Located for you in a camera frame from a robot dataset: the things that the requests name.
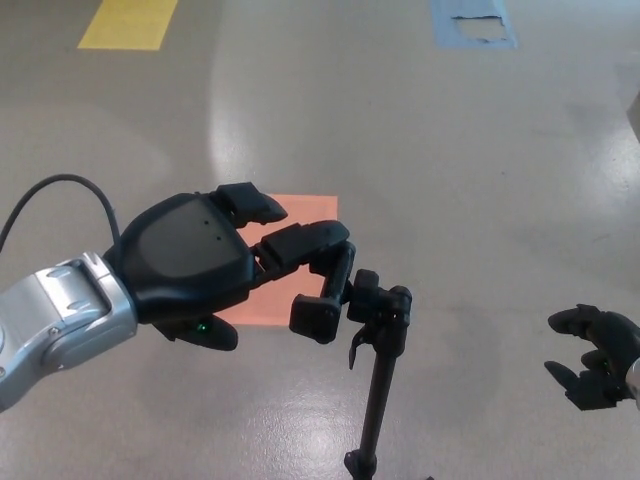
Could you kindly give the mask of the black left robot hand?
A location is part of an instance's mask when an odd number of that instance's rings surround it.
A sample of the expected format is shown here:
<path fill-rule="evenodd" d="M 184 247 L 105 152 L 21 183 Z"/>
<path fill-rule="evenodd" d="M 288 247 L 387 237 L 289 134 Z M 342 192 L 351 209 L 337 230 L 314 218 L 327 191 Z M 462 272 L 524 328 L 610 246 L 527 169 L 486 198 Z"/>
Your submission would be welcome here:
<path fill-rule="evenodd" d="M 287 215 L 250 182 L 180 193 L 135 217 L 104 259 L 119 272 L 139 323 L 169 341 L 219 351 L 238 345 L 236 329 L 220 311 L 306 266 L 324 283 L 317 296 L 295 296 L 289 328 L 328 344 L 337 334 L 355 247 L 348 229 L 333 219 L 293 223 L 254 245 L 239 233 L 250 223 L 276 223 Z"/>

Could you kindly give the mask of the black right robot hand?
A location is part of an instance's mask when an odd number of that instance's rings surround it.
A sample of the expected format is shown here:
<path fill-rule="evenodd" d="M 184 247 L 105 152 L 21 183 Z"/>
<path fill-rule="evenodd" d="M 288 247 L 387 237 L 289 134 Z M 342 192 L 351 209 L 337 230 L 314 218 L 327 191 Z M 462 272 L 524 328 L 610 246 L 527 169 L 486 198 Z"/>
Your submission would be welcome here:
<path fill-rule="evenodd" d="M 548 318 L 551 329 L 590 342 L 583 354 L 585 367 L 575 373 L 556 361 L 544 363 L 564 389 L 565 397 L 581 411 L 610 409 L 624 400 L 639 401 L 639 326 L 628 317 L 578 304 Z"/>

